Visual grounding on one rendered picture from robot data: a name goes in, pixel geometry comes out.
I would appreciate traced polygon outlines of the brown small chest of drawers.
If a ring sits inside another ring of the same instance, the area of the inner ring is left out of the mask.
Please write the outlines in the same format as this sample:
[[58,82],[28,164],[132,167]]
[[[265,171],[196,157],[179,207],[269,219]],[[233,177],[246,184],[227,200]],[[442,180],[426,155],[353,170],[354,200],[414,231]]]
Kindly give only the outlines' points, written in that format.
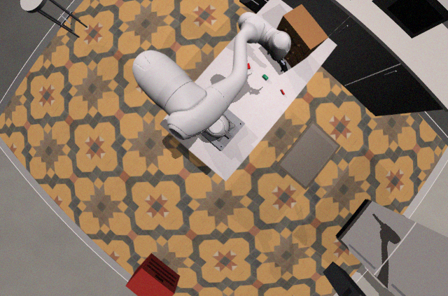
[[[319,47],[319,44],[322,44],[328,36],[302,4],[283,15],[281,21],[283,18],[285,18],[295,30],[295,35],[298,34],[309,48],[309,50],[291,67],[293,68],[296,64],[301,62],[300,60],[304,60],[308,57],[309,54],[316,49],[316,46]],[[281,24],[281,21],[279,25]],[[293,38],[291,40],[293,40]]]

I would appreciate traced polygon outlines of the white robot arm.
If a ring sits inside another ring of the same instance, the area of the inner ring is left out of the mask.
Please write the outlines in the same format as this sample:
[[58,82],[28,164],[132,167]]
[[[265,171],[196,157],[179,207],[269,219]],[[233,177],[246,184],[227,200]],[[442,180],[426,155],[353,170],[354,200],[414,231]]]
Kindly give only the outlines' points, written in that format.
[[[234,40],[232,73],[203,89],[165,54],[148,50],[139,54],[132,71],[138,86],[169,117],[170,132],[179,139],[193,138],[206,131],[220,141],[232,137],[235,127],[224,115],[243,88],[248,74],[247,43],[258,43],[279,61],[288,54],[291,38],[255,13],[245,12],[238,20],[240,32]],[[228,130],[229,129],[229,130]]]

